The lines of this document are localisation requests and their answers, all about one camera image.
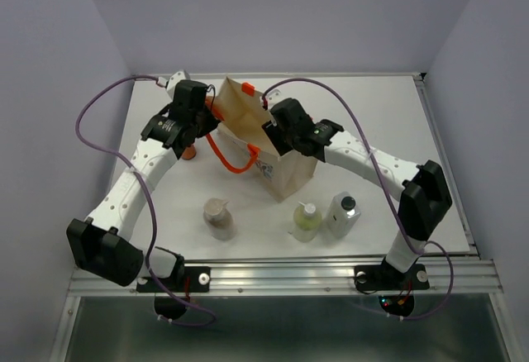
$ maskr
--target black bottle cap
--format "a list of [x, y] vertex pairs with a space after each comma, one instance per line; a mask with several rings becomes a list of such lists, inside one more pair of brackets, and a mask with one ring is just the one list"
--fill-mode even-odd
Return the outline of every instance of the black bottle cap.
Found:
[[356, 201], [355, 201], [355, 199], [353, 197], [344, 197], [341, 200], [341, 207], [345, 211], [351, 211], [351, 210], [355, 209], [355, 206], [356, 206]]

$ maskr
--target white table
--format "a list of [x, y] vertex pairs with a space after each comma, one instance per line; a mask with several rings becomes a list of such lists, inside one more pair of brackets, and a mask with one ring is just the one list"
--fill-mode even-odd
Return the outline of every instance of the white table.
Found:
[[[280, 79], [232, 78], [249, 82], [264, 91]], [[195, 76], [212, 83], [217, 91], [223, 77]], [[405, 160], [441, 162], [427, 118], [411, 76], [320, 77], [350, 104], [365, 130], [369, 143]], [[279, 90], [298, 99], [316, 120], [328, 118], [354, 135], [357, 131], [341, 105], [327, 91], [305, 83], [291, 83]], [[127, 114], [120, 151], [131, 156], [141, 130], [169, 100], [150, 81], [136, 82]], [[219, 147], [233, 164], [244, 164], [232, 146], [213, 132]], [[159, 221], [157, 245], [182, 254], [186, 260], [233, 260], [247, 258], [294, 258], [385, 255], [397, 226], [380, 188], [341, 168], [318, 163], [314, 178], [282, 203], [277, 203], [261, 186], [257, 169], [245, 174], [228, 172], [204, 139], [196, 143], [198, 154], [191, 161], [180, 160], [164, 176], [153, 194]], [[113, 181], [123, 170], [117, 164]], [[325, 214], [331, 198], [349, 191], [362, 210], [351, 233], [334, 241], [320, 231], [310, 243], [296, 241], [288, 231], [298, 201], [314, 202]], [[211, 237], [203, 222], [203, 204], [212, 197], [230, 200], [237, 236], [228, 242]], [[147, 246], [151, 237], [149, 212], [140, 214], [132, 244]], [[466, 252], [469, 245], [455, 207], [446, 214], [432, 239], [449, 252]], [[436, 252], [435, 247], [427, 251]]]

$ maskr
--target brown paper bag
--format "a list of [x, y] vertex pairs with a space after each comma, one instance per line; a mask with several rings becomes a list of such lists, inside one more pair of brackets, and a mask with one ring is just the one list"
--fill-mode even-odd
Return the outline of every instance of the brown paper bag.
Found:
[[294, 150], [279, 156], [261, 128], [272, 119], [261, 106], [261, 95], [251, 85], [226, 77], [215, 99], [215, 106], [223, 117], [218, 130], [246, 157], [250, 156], [248, 143], [260, 148], [255, 166], [261, 173], [263, 185], [276, 200], [283, 201], [310, 180], [317, 160]]

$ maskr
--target wall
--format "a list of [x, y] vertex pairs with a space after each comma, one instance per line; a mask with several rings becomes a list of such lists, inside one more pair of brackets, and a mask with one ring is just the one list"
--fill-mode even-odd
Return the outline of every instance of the wall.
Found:
[[470, 0], [427, 76], [479, 251], [494, 258], [529, 355], [529, 0]]
[[135, 72], [426, 71], [468, 0], [94, 0]]
[[[0, 360], [47, 360], [73, 267], [66, 227], [112, 167], [74, 120], [129, 71], [92, 0], [0, 0], [0, 17]], [[88, 116], [87, 136], [118, 145], [125, 92]]]

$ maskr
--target metal rail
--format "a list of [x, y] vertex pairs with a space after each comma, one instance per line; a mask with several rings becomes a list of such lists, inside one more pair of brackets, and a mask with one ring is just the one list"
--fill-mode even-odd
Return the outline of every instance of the metal rail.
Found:
[[[501, 293], [494, 263], [474, 257], [454, 257], [453, 293]], [[314, 259], [274, 261], [189, 261], [187, 265], [212, 268], [210, 292], [200, 297], [251, 296], [361, 296], [355, 289], [353, 268], [358, 264], [379, 264], [380, 258]], [[441, 257], [425, 257], [431, 288], [416, 294], [443, 294], [450, 272]], [[138, 293], [136, 282], [120, 287], [86, 271], [75, 270], [69, 286], [70, 297], [149, 296]]]

